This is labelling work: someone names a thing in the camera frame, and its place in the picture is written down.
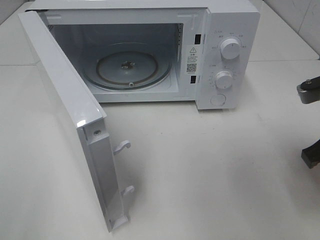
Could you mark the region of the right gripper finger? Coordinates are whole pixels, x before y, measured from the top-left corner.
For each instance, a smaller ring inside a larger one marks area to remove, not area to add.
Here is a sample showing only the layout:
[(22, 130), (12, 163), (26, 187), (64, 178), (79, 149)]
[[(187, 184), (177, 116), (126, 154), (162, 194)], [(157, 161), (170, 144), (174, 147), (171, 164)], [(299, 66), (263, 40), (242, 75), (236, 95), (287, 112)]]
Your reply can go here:
[(320, 145), (313, 144), (301, 151), (301, 158), (309, 169), (314, 168), (320, 163)]
[(320, 100), (320, 77), (307, 79), (296, 87), (303, 104), (311, 104)]

